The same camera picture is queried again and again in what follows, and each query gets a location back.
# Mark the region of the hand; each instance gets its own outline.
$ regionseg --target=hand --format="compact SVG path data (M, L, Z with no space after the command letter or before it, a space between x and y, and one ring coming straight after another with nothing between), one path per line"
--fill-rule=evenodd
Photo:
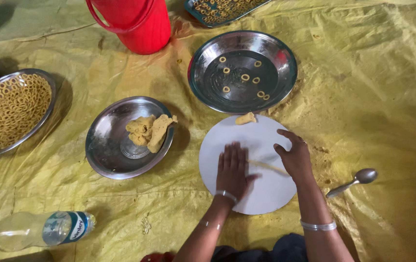
M314 182L315 178L311 170L310 152L308 151L307 143L292 132L278 129L277 133L285 136L292 142L292 148L289 152L282 146L274 144L274 150L281 157L287 173L289 173L296 184L306 183L311 180Z
M226 190L240 201L246 194L256 175L245 177L247 150L239 142L226 145L219 155L216 190Z

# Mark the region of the dough piece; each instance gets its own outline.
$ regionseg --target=dough piece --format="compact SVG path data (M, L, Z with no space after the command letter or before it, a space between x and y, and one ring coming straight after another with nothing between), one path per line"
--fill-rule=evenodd
M148 149L151 153L157 153L161 149L167 126L172 122L177 123L177 116L169 118L167 115L161 115L158 119L154 120L151 141L148 143Z
M130 121L125 129L130 132L129 139L137 146L147 146L152 138L153 122L156 119L154 115L149 117L140 116Z
M245 124L248 122L256 123L255 115L252 112L249 112L243 116L239 116L237 119L235 119L235 124Z
M260 162L260 161L255 161L255 160L248 160L248 162L250 163L250 164L253 164L253 165L256 165L256 166L261 166L261 167L264 167L264 168L267 168L267 169L271 169L271 170L274 170L274 171L278 171L278 172L280 172L281 174L284 174L284 175L286 175L286 176L290 176L288 173L287 173L287 171L286 170L284 170L284 169L281 169L281 168L278 168L278 167L275 167L275 166L272 166L272 165L270 165L270 164L265 164L265 163L263 163L263 162Z

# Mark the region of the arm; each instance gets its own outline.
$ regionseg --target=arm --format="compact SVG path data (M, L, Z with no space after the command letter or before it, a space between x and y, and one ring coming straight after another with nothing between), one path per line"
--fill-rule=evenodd
M275 151L281 156L282 163L297 185L298 203L302 221L322 225L332 223L320 188L316 184L311 170L308 146L301 137L286 131L277 130L292 142L292 149L287 152L275 144ZM312 231L304 229L307 256L310 262L353 262L349 250L342 241L337 229L330 231Z
M239 143L226 145L224 152L219 155L216 190L226 190L238 200L242 199L256 178L254 175L245 177L245 166L246 150L240 148ZM233 207L232 199L215 195L208 211L182 245L173 262L209 262L224 221Z

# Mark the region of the bucket handle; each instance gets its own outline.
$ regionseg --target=bucket handle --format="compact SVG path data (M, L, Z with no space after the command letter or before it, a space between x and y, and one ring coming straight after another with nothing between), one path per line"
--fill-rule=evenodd
M154 3L154 0L151 0L151 4L150 4L150 8L148 8L148 12L146 13L145 16L143 16L143 18L140 21L138 21L138 23L135 24L135 26L130 27L128 29L122 29L122 28L115 28L115 27L110 27L110 26L105 25L101 21L101 19L98 17L98 15L96 14L96 12L94 11L94 7L91 4L91 0L85 0L85 1L87 3L88 9L90 10L90 13L93 16L94 20L96 20L96 22L100 26L104 27L104 29L106 29L107 31L112 32L112 33L129 33L130 31L132 31L135 28L139 27L146 20L146 18L148 17L148 14L150 13L151 9L153 8L153 3Z

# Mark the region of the bangle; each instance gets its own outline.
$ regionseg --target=bangle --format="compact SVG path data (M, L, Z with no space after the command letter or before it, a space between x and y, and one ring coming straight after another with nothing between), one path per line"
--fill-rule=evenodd
M205 227L208 227L208 226L213 225L213 223L212 223L212 222L208 222L208 221L204 221L204 220L200 220L199 224L204 225ZM220 228L221 228L221 224L220 224L220 223L218 223L218 224L216 225L216 229L218 229L218 230L219 230Z
M338 226L336 226L335 221L333 221L332 223L329 223L329 224L313 225L313 224L305 223L300 219L300 224L302 224L302 228L307 229L307 230L313 230L313 231L318 231L318 230L330 231L330 230L334 230L338 227Z
M227 192L226 190L216 190L216 193L214 195L222 195L228 197L234 201L234 205L237 205L237 198L233 194Z

